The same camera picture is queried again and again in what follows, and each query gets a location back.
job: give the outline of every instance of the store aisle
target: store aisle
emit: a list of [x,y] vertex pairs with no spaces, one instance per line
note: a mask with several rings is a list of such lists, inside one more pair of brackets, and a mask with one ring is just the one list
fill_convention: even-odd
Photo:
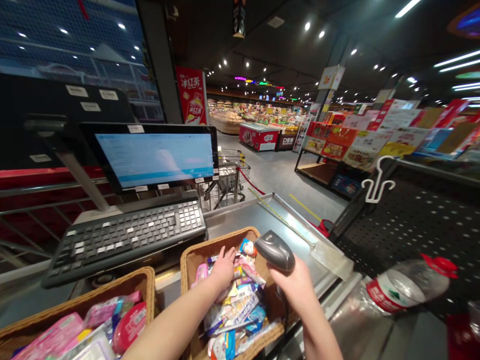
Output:
[[[335,221],[348,201],[331,193],[326,188],[298,175],[294,172],[298,154],[292,151],[265,151],[256,152],[239,142],[239,137],[217,132],[218,145],[223,149],[240,150],[245,155],[245,161],[251,166],[250,181],[265,193],[276,193],[291,207],[314,224],[318,221],[301,207],[290,194],[295,196],[307,208],[321,219]],[[248,190],[249,184],[244,184],[243,193],[247,200],[254,199],[254,195]]]

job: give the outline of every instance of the hand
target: hand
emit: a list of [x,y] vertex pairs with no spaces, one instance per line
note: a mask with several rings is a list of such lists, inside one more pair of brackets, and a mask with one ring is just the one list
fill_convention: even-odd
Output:
[[234,278],[235,248],[232,247],[225,254],[225,246],[221,247],[209,278],[214,278],[218,283],[219,291],[226,289]]
[[312,303],[318,304],[318,299],[312,285],[310,272],[307,265],[295,254],[295,268],[291,273],[283,273],[268,265],[270,275],[285,293],[291,307],[300,315],[307,311]]

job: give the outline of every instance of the keyboard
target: keyboard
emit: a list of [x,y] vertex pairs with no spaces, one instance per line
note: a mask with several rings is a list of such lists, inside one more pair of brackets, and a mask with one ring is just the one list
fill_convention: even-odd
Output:
[[42,286],[68,284],[205,234],[199,205],[193,198],[70,226]]

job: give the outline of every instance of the pegboard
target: pegboard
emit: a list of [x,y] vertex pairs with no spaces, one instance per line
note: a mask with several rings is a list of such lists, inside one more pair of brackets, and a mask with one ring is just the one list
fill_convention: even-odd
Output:
[[378,204],[365,203],[362,190],[332,240],[371,278],[420,253],[451,260],[458,279],[425,307],[442,320],[466,313],[467,301],[480,299],[480,183],[405,161],[384,164],[390,164],[384,180],[394,180],[395,188]]

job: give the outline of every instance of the woven basket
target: woven basket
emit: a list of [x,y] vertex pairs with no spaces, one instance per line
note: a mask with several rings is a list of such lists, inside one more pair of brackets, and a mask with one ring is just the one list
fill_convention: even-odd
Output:
[[16,349],[30,344],[64,316],[77,312],[84,319],[92,305],[135,291],[140,291],[142,301],[146,302],[146,323],[149,324],[154,319],[155,272],[151,267],[142,267],[82,296],[4,327],[0,330],[0,360],[11,359]]
[[[243,239],[248,239],[255,242],[260,236],[258,230],[254,227],[245,227],[241,230],[231,232],[224,236],[216,237],[212,240],[202,242],[197,245],[190,246],[186,249],[180,259],[181,269],[181,293],[185,294],[192,283],[195,281],[197,268],[200,264],[206,263],[207,258],[218,255],[222,246],[226,249],[235,247],[236,250],[240,248]],[[275,320],[285,313],[285,305],[277,296],[277,285],[274,283],[267,268],[267,261],[257,254],[255,260],[255,268],[257,272],[265,279],[265,298],[262,302],[266,305],[266,314],[269,320]],[[288,323],[292,324],[297,320],[297,315],[290,309],[290,316]],[[189,360],[207,360],[210,359],[207,351],[207,338],[199,339],[199,334],[202,334],[203,323],[200,324],[193,336],[190,346],[185,352]],[[255,341],[246,352],[240,354],[235,360],[250,360],[253,359],[260,351],[268,344],[274,342],[284,333],[284,325],[278,324],[268,333],[264,334],[257,341]]]

